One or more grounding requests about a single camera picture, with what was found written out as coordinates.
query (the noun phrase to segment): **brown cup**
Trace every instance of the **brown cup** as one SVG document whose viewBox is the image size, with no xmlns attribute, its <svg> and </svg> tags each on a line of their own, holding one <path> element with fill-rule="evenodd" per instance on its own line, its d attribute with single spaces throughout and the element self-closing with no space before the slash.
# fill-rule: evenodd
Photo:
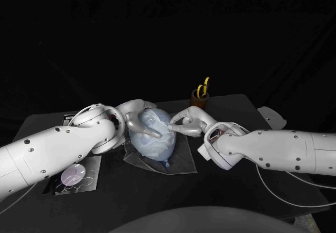
<svg viewBox="0 0 336 233">
<path fill-rule="evenodd" d="M 197 106 L 200 109 L 205 110 L 208 98 L 209 98 L 209 93 L 206 93 L 206 97 L 203 99 L 199 99 L 197 98 L 197 90 L 195 89 L 192 91 L 190 106 Z"/>
</svg>

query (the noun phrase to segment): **black table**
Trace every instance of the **black table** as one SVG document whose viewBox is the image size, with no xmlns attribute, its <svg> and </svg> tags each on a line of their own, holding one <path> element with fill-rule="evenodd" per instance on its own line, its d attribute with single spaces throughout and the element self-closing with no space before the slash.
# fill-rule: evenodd
<svg viewBox="0 0 336 233">
<path fill-rule="evenodd" d="M 182 111 L 187 106 L 189 100 L 157 103 L 157 107 L 169 113 Z M 206 112 L 218 121 L 232 121 L 249 131 L 270 129 L 245 95 L 209 98 Z M 60 125 L 63 114 L 32 115 L 14 141 Z M 122 161 L 121 149 L 102 155 L 95 191 L 43 195 L 47 180 L 40 181 L 20 202 L 0 215 L 0 232 L 105 233 L 154 212 L 187 206 L 235 207 L 278 219 L 329 209 L 300 208 L 283 203 L 267 191 L 251 161 L 241 160 L 226 171 L 203 159 L 197 153 L 202 140 L 189 137 L 197 174 L 169 176 L 140 169 Z M 261 174 L 271 190 L 287 201 L 301 205 L 327 203 L 319 189 L 284 172 L 261 169 Z M 0 210 L 27 189 L 4 199 Z"/>
</svg>

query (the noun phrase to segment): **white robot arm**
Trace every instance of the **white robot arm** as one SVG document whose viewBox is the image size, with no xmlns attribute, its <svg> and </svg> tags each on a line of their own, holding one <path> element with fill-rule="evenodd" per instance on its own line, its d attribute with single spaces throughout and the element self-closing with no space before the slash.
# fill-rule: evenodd
<svg viewBox="0 0 336 233">
<path fill-rule="evenodd" d="M 183 119 L 183 125 L 174 125 Z M 249 132 L 233 122 L 216 122 L 205 111 L 192 106 L 171 119 L 169 128 L 199 137 L 197 149 L 206 160 L 229 170 L 238 161 L 249 159 L 265 169 L 336 175 L 336 135 L 288 130 Z"/>
<path fill-rule="evenodd" d="M 156 105 L 131 100 L 117 108 L 92 105 L 76 115 L 73 126 L 55 126 L 0 148 L 0 201 L 16 191 L 49 178 L 79 162 L 89 151 L 101 154 L 124 142 L 130 130 L 160 138 L 137 119 L 144 108 Z"/>
</svg>

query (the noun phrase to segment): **black fabric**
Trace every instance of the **black fabric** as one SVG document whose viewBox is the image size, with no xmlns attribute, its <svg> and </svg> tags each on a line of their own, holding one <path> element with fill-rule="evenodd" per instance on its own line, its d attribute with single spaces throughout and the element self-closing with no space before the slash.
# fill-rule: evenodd
<svg viewBox="0 0 336 233">
<path fill-rule="evenodd" d="M 189 100 L 157 103 L 157 108 L 171 113 L 187 107 Z M 233 121 L 251 131 L 270 129 L 245 95 L 209 98 L 206 112 L 218 121 Z M 30 116 L 14 140 L 60 124 L 62 116 L 63 113 Z M 43 180 L 1 214 L 0 232 L 105 233 L 151 213 L 187 206 L 235 207 L 280 219 L 329 209 L 297 208 L 283 203 L 267 191 L 252 162 L 242 160 L 225 171 L 197 153 L 203 139 L 187 137 L 187 140 L 197 174 L 167 176 L 138 169 L 122 161 L 124 149 L 108 151 L 101 158 L 96 190 L 63 196 L 43 195 L 47 179 Z M 319 189 L 284 172 L 261 170 L 261 174 L 285 200 L 303 205 L 327 202 Z M 0 209 L 26 190 L 0 202 Z"/>
<path fill-rule="evenodd" d="M 167 159 L 167 162 L 170 164 L 169 167 L 166 167 L 164 162 L 151 160 L 150 158 L 144 157 L 137 151 L 135 147 L 131 144 L 128 129 L 125 129 L 124 137 L 127 141 L 127 144 L 124 145 L 124 161 L 128 164 L 166 175 L 197 173 L 195 162 L 192 159 L 187 137 L 183 134 L 176 134 L 173 154 Z"/>
</svg>

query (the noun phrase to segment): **yellow scissors handle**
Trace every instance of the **yellow scissors handle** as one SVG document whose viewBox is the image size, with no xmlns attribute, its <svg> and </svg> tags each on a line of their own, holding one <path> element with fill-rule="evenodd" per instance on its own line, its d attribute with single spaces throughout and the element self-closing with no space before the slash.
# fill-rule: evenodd
<svg viewBox="0 0 336 233">
<path fill-rule="evenodd" d="M 203 95 L 206 95 L 206 89 L 208 89 L 208 80 L 209 80 L 209 77 L 205 79 Z"/>
<path fill-rule="evenodd" d="M 199 85 L 197 86 L 197 98 L 200 99 L 200 97 L 199 97 L 199 91 L 200 91 L 200 87 L 202 87 L 203 85 Z"/>
</svg>

